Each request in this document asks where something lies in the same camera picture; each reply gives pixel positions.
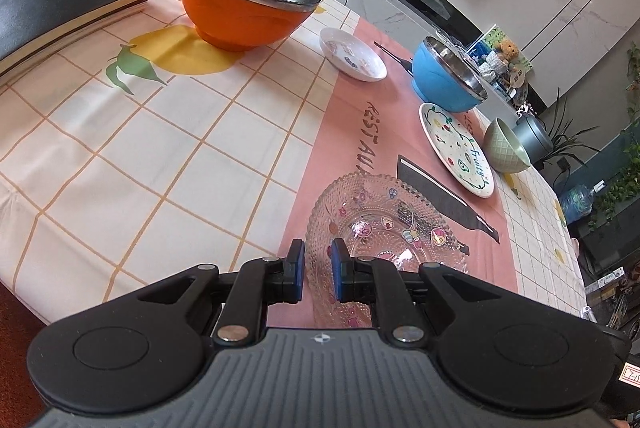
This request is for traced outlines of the clear glass plate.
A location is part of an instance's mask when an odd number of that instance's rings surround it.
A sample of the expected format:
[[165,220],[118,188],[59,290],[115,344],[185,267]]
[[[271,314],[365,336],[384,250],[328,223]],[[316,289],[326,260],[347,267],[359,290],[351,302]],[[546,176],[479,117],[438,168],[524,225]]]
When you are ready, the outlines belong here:
[[314,323],[321,327],[371,324],[367,306],[335,297],[331,243],[336,239],[352,257],[382,258],[400,271],[416,272],[423,263],[468,271],[469,248],[418,190],[390,175],[344,175],[320,194],[306,230],[306,279]]

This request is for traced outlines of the white painted fruit plate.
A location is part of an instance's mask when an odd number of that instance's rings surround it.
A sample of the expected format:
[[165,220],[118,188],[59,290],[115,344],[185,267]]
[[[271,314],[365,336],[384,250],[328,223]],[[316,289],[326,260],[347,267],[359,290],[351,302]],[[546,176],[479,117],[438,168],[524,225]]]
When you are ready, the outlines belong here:
[[495,190],[494,175],[472,133],[435,103],[423,102],[419,117],[428,142],[454,179],[482,199],[491,197]]

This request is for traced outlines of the green ceramic bowl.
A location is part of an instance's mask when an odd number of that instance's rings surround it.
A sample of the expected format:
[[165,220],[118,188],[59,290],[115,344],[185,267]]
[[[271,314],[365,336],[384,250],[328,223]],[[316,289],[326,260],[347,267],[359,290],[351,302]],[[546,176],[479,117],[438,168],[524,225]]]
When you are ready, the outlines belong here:
[[512,129],[501,118],[487,127],[483,151],[489,165],[501,174],[518,174],[530,167],[529,156]]

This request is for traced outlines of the blue steel-lined bowl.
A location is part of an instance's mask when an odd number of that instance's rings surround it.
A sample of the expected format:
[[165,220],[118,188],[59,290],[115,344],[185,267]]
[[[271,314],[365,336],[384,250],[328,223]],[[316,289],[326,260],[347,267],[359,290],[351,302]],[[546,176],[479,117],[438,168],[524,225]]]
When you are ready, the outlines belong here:
[[462,113],[487,99],[482,77],[458,48],[435,36],[422,40],[412,59],[412,88],[423,102]]

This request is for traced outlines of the small white dish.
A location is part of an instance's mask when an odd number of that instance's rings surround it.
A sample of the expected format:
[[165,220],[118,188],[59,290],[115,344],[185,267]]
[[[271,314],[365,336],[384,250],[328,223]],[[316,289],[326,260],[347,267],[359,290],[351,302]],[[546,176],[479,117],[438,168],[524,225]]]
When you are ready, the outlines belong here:
[[326,60],[355,80],[376,83],[387,76],[383,60],[356,36],[344,30],[324,28],[319,40]]

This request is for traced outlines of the pink and checked tablecloth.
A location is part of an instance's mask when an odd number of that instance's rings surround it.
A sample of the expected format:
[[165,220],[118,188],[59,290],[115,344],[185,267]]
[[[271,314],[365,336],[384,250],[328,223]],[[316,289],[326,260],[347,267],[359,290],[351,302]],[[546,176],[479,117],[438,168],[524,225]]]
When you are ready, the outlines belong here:
[[322,0],[291,37],[229,56],[181,0],[150,0],[4,86],[2,285],[55,321],[197,263],[285,253],[351,171],[405,157],[457,191],[407,74],[342,75],[320,55],[329,25],[384,40]]

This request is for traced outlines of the grey round trash can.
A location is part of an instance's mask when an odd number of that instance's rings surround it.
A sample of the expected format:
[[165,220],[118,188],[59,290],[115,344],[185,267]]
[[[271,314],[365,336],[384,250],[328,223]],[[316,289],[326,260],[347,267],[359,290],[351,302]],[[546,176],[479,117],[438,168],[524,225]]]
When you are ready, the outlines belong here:
[[553,143],[536,116],[523,114],[516,122],[513,133],[525,149],[532,164],[541,162],[553,150]]

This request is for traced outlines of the blue water jug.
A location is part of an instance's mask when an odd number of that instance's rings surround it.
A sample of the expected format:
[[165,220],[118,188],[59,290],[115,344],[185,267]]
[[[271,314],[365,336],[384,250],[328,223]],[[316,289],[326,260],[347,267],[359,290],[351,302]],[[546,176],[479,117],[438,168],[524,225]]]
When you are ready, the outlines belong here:
[[593,187],[586,185],[575,185],[575,187],[563,192],[559,197],[559,202],[565,221],[568,225],[587,217],[593,207],[596,195],[605,188],[605,182],[600,180]]

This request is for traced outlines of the green potted plant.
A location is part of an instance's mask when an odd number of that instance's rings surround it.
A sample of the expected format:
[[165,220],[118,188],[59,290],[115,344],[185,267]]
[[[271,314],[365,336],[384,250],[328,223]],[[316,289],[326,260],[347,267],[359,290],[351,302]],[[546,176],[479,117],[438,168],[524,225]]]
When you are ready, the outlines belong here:
[[573,130],[573,123],[574,119],[567,115],[567,95],[561,95],[558,90],[553,104],[552,123],[550,126],[544,123],[544,132],[551,142],[551,150],[538,163],[540,168],[565,159],[566,165],[561,169],[562,173],[565,173],[572,169],[570,161],[579,166],[586,165],[586,161],[576,153],[577,149],[588,150],[592,153],[600,152],[599,148],[593,147],[584,140],[584,137],[597,130],[599,125]]

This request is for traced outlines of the teddy bear toy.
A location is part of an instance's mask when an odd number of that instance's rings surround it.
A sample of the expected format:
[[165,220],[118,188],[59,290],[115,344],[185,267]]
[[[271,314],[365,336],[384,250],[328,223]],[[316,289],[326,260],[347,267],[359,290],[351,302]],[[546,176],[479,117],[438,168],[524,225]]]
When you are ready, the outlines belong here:
[[502,40],[496,45],[496,52],[501,61],[509,63],[518,58],[520,49],[510,40],[509,37],[503,37]]

